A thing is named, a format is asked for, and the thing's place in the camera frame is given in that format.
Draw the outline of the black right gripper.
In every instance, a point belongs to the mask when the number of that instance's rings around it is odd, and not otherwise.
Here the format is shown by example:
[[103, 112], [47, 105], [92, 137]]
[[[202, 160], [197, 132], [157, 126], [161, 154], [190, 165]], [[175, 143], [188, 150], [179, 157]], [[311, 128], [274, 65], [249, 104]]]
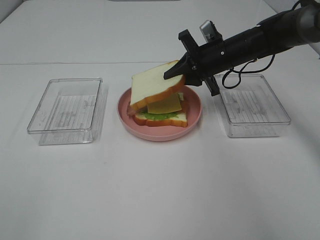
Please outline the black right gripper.
[[201, 46], [188, 30], [180, 32], [178, 39], [186, 53], [164, 73], [164, 79], [184, 75], [186, 85], [197, 87], [205, 82], [212, 96], [220, 93], [214, 75], [256, 59], [265, 51], [261, 29], [249, 29], [225, 40], [218, 37]]

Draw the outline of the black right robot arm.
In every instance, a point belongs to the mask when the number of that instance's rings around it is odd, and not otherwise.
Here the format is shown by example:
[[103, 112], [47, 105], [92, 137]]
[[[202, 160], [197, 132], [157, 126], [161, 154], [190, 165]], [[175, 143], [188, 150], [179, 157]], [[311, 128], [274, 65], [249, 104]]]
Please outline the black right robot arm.
[[241, 64], [273, 56], [293, 47], [320, 41], [320, 4], [301, 0], [301, 7], [282, 11], [257, 26], [223, 39], [212, 21], [205, 21], [200, 30], [206, 43], [198, 45], [188, 30], [178, 38], [186, 53], [163, 77], [185, 76], [188, 86], [206, 83], [212, 96], [220, 93], [215, 75]]

